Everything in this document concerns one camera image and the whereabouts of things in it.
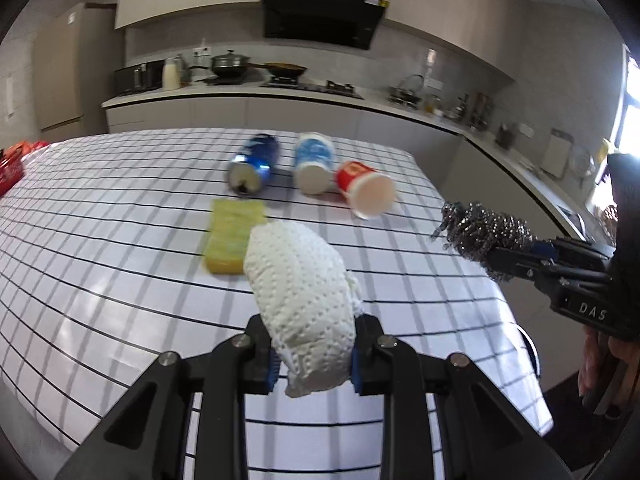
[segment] blue can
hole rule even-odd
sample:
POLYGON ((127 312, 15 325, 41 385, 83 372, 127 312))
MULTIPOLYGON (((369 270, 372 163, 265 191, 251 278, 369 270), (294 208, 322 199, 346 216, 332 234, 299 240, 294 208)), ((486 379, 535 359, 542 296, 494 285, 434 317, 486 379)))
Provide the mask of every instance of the blue can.
POLYGON ((231 189, 238 195, 259 192, 271 178, 279 152, 275 137, 268 134, 252 137, 229 163, 226 177, 231 189))

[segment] microwave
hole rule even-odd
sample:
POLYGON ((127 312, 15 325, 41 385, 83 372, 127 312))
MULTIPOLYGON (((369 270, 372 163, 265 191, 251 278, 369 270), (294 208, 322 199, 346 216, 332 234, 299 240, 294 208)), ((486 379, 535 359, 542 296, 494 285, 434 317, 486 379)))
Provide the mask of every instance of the microwave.
POLYGON ((113 75, 115 96, 138 94, 162 88, 164 59, 127 66, 113 75))

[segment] wall tile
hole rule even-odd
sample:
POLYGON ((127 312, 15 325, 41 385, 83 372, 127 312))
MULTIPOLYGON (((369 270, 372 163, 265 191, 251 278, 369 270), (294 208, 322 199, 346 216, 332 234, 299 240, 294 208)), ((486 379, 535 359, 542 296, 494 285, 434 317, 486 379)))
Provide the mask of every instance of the wall tile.
POLYGON ((183 54, 191 62, 194 46, 206 38, 214 54, 227 49, 250 56, 254 62, 285 61, 308 67, 311 79, 332 79, 363 88, 386 91, 406 76, 424 73, 430 48, 438 52, 432 77, 444 83, 432 88, 445 105, 464 92, 492 93, 510 82, 502 73, 468 54, 437 45, 382 23, 368 51, 296 40, 262 37, 262 9, 209 9, 169 16, 130 28, 126 33, 126 63, 135 64, 183 54))
MULTIPOLYGON (((535 130, 532 139, 517 135, 515 141, 515 148, 535 163, 542 160, 552 128, 571 134, 595 154, 601 139, 611 135, 622 69, 622 38, 608 18, 533 4, 518 78, 495 94, 497 115, 535 130)), ((559 185, 582 202, 575 177, 568 174, 559 185)))

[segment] wall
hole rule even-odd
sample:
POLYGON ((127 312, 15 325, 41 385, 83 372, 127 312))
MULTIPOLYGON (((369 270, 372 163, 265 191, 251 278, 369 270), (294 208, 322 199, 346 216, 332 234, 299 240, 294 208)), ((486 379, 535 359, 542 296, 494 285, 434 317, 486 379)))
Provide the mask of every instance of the wall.
POLYGON ((138 27, 127 27, 127 65, 182 53, 192 63, 192 49, 202 38, 214 54, 228 48, 253 62, 285 61, 308 67, 305 76, 331 79, 387 92, 402 78, 424 72, 427 51, 435 48, 438 59, 432 77, 445 83, 440 93, 445 103, 463 92, 495 92, 511 82, 501 72, 470 54, 439 46, 391 25, 381 24, 368 51, 313 43, 272 40, 262 36, 262 9, 257 6, 208 9, 166 16, 138 27))
MULTIPOLYGON (((610 20, 573 7, 532 4, 516 81, 495 95, 493 128, 523 121, 535 134, 515 148, 539 163, 551 128, 574 136, 595 154, 611 135, 621 91, 622 38, 610 20)), ((569 172, 559 185, 579 203, 586 198, 569 172)))
POLYGON ((30 0, 0 44, 0 148, 38 140, 32 85, 32 47, 37 30, 81 0, 30 0), (13 78, 14 112, 8 116, 6 80, 13 78))

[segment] checkered tablecloth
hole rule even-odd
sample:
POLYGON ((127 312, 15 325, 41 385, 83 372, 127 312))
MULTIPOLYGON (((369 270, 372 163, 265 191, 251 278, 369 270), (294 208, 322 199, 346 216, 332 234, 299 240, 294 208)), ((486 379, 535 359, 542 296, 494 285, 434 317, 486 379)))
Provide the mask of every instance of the checkered tablecloth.
MULTIPOLYGON (((0 198, 2 379, 69 449, 160 352, 208 352, 257 313, 244 276, 213 276, 200 258, 212 199, 233 197, 226 162, 256 133, 181 129, 68 140, 31 155, 26 176, 0 198)), ((260 195, 270 218, 302 222, 334 246, 387 333, 425 354, 466 352, 538 431, 548 430, 550 414, 499 288, 477 264, 444 250, 442 238, 429 240, 442 199, 412 157, 334 139, 338 162, 362 160, 397 183, 393 211, 363 221, 335 191, 319 198, 297 191, 296 134, 273 133, 280 161, 260 195)), ((382 398, 359 398, 347 383, 289 399, 285 385, 247 399, 251 478, 378 478, 382 398)), ((435 412, 431 422, 442 478, 435 412)))

